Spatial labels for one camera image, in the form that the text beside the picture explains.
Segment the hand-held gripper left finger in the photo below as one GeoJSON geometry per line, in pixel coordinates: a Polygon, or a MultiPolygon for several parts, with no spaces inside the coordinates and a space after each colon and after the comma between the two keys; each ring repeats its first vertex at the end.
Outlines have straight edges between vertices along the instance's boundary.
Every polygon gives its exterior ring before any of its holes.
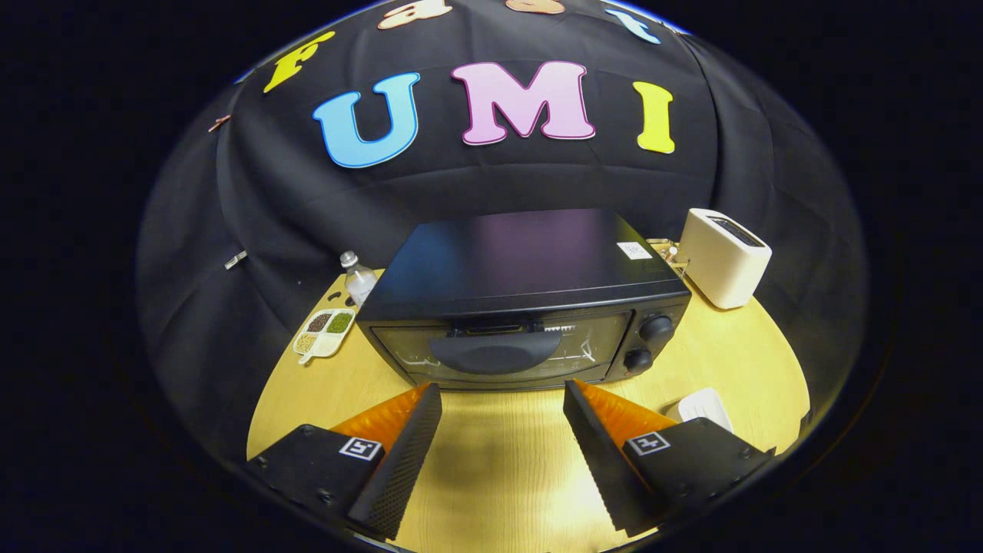
{"type": "Polygon", "coordinates": [[[429,382],[330,429],[298,425],[246,469],[320,524],[394,539],[440,417],[442,394],[429,382]]]}

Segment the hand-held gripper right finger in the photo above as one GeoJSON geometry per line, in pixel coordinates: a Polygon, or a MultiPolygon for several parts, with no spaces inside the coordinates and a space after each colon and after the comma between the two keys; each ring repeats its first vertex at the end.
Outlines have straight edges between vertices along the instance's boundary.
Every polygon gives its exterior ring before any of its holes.
{"type": "Polygon", "coordinates": [[[706,417],[677,422],[580,380],[563,413],[612,525],[635,536],[702,515],[775,458],[706,417]]]}

